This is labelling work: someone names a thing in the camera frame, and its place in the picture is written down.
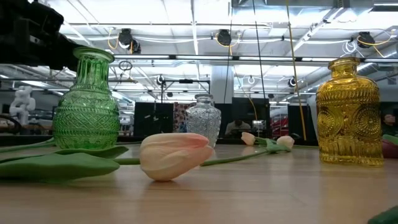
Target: tulip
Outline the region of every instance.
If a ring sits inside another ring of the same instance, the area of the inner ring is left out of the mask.
[[[289,149],[293,148],[294,139],[290,136],[282,136],[278,140],[276,140],[277,145],[286,146]]]
[[[242,137],[241,139],[246,143],[248,146],[254,145],[254,142],[256,141],[256,137],[250,133],[245,133],[242,132]]]
[[[158,181],[172,180],[199,166],[213,153],[209,140],[194,133],[155,134],[141,144],[141,169]]]

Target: green glass vase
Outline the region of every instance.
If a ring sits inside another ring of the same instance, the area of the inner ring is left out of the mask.
[[[108,52],[89,47],[73,51],[77,78],[59,101],[53,121],[54,140],[62,149],[105,149],[116,144],[119,109],[108,86]]]

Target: person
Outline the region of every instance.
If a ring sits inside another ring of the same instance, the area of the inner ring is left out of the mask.
[[[247,124],[239,119],[236,119],[226,126],[225,135],[230,135],[232,130],[236,130],[236,129],[251,129],[251,127],[249,124]]]
[[[398,134],[396,124],[396,117],[392,114],[382,114],[381,130],[382,134],[389,134],[395,136]]]

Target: black cable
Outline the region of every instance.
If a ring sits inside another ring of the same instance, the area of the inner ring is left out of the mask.
[[[234,10],[234,1],[231,1],[231,25],[229,25],[229,35],[231,36],[232,39],[232,18],[234,16],[233,10]],[[228,84],[228,72],[229,72],[229,56],[231,56],[231,43],[229,43],[228,47],[228,61],[226,63],[226,79],[225,79],[225,89],[224,89],[224,104],[225,104],[225,98],[226,98],[226,86]]]
[[[253,13],[254,13],[254,23],[256,25],[256,34],[257,34],[257,47],[259,49],[259,61],[260,61],[260,72],[261,72],[261,85],[262,85],[262,94],[264,95],[264,104],[267,103],[266,101],[266,91],[264,89],[264,79],[262,77],[262,64],[261,64],[261,50],[260,50],[260,42],[259,42],[259,30],[257,28],[257,19],[256,19],[256,7],[254,6],[254,0],[253,2]]]

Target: ceiling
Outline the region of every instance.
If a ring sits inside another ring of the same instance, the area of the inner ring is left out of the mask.
[[[278,5],[284,1],[255,0],[256,16],[252,1],[241,1],[242,5],[230,8],[227,0],[46,0],[41,1],[62,14],[65,25],[60,32],[78,44],[97,47],[113,54],[128,55],[129,52],[116,45],[116,38],[122,28],[131,28],[133,37],[140,43],[142,55],[229,55],[228,47],[221,46],[215,40],[220,29],[230,29],[233,40],[232,56],[255,56],[259,51],[262,57],[291,57],[290,34],[286,6]],[[351,0],[353,8],[334,8],[333,0],[293,1],[301,5],[290,7],[292,23],[292,40],[296,57],[372,57],[380,58],[375,48],[362,49],[348,43],[356,38],[358,32],[368,31],[383,54],[396,44],[395,29],[398,12],[376,11],[373,1]],[[159,90],[156,79],[161,74],[169,80],[183,78],[192,80],[210,80],[212,67],[216,62],[211,60],[151,60],[130,59],[133,68],[122,71],[118,65],[122,60],[111,64],[109,70],[109,87],[119,91],[123,97],[132,101],[154,101],[160,93],[146,93],[147,90]],[[260,69],[258,62],[233,62],[235,96],[245,97],[242,90],[261,91],[261,74],[266,91],[293,91],[287,84],[294,75],[291,63],[263,63]],[[59,71],[50,71],[47,67],[24,68],[31,73],[25,75],[10,73],[9,77],[50,77]],[[316,86],[323,77],[329,75],[326,63],[299,63],[296,67],[300,80],[301,92],[311,92],[309,86]],[[60,80],[72,79],[75,73],[63,70],[57,74]],[[130,78],[138,83],[127,82]],[[72,82],[50,82],[54,88],[66,89]],[[205,91],[197,84],[174,83],[168,89],[176,91],[169,101],[190,101],[200,91]],[[178,93],[177,90],[188,90]],[[262,94],[250,94],[251,97],[262,97]],[[277,95],[279,100],[289,97]]]

